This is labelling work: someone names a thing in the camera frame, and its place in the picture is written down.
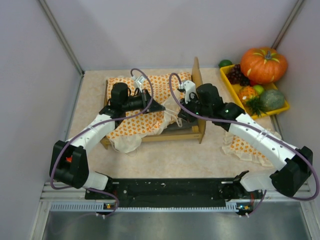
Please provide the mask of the wooden pet bed frame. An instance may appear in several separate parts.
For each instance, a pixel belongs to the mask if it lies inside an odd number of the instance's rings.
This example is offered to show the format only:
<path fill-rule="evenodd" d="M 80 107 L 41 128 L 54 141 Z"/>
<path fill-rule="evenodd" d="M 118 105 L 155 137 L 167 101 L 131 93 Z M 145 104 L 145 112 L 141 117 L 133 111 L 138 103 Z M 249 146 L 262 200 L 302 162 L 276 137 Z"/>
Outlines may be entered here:
<path fill-rule="evenodd" d="M 112 77 L 107 80 L 104 97 L 107 106 L 124 94 L 125 85 L 128 85 L 130 92 L 122 111 L 128 118 L 117 121 L 116 129 L 102 138 L 100 143 L 105 148 L 113 146 L 119 152 L 128 153 L 142 142 L 203 140 L 206 122 L 189 115 L 175 102 L 178 99 L 189 111 L 200 113 L 203 81 L 198 58 L 194 59 L 192 72 L 181 72 L 173 78 L 169 76 L 149 75 L 153 89 L 147 89 L 147 99 L 154 99 L 150 106 L 152 112 L 143 114 L 136 109 L 145 107 L 140 100 L 141 93 L 130 78 Z"/>

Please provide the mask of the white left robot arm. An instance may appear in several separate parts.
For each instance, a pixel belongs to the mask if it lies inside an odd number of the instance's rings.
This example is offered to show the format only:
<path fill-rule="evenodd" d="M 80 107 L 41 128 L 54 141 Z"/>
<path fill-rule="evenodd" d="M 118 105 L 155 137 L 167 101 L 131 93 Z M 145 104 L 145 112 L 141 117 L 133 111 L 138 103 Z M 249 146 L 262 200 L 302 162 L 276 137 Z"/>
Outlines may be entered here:
<path fill-rule="evenodd" d="M 105 190 L 112 179 L 89 170 L 88 153 L 126 119 L 127 112 L 139 111 L 141 114 L 148 114 L 162 112 L 165 109 L 153 99 L 147 89 L 137 89 L 132 95 L 127 84 L 114 84 L 111 98 L 95 119 L 78 135 L 54 144 L 49 170 L 50 180 L 60 181 L 75 189 Z"/>

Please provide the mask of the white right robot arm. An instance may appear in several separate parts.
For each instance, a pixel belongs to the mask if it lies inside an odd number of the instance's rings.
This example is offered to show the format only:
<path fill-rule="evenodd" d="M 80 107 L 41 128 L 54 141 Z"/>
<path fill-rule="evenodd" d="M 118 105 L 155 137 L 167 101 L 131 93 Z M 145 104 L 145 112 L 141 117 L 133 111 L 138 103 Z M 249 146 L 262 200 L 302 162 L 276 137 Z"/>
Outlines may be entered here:
<path fill-rule="evenodd" d="M 186 80 L 177 89 L 184 93 L 184 98 L 177 100 L 180 118 L 210 121 L 249 143 L 271 162 L 273 170 L 246 173 L 241 178 L 240 184 L 246 191 L 275 190 L 297 200 L 295 194 L 307 179 L 311 175 L 318 177 L 312 166 L 313 152 L 308 147 L 299 149 L 282 141 L 235 103 L 224 103 L 211 83 L 196 87 Z"/>

